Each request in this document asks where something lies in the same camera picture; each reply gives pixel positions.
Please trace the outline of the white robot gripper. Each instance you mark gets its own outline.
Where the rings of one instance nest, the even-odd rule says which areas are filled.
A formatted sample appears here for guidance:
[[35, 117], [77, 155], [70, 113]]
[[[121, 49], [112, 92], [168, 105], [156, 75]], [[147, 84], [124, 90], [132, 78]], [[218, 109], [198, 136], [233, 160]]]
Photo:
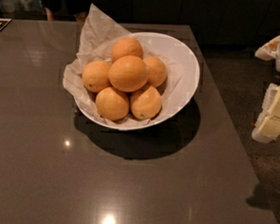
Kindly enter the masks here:
[[[276, 69], [280, 72], [280, 35], [257, 49], [254, 56], [265, 61], [275, 59]], [[271, 83], [266, 90], [265, 98], [262, 102], [262, 112], [257, 117], [252, 131], [252, 138], [257, 142], [269, 143], [276, 140], [279, 136], [280, 85]]]

